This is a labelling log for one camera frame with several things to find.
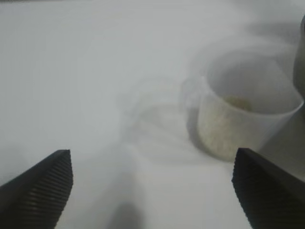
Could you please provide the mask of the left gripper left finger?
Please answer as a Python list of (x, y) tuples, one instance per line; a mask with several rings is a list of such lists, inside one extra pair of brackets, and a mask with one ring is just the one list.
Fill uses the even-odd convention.
[(0, 187), (0, 227), (55, 228), (72, 186), (71, 152), (57, 150)]

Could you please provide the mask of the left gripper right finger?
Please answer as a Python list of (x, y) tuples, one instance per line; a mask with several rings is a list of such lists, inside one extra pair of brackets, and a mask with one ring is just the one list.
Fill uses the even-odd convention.
[(236, 153), (232, 184), (254, 229), (303, 229), (305, 183), (249, 148)]

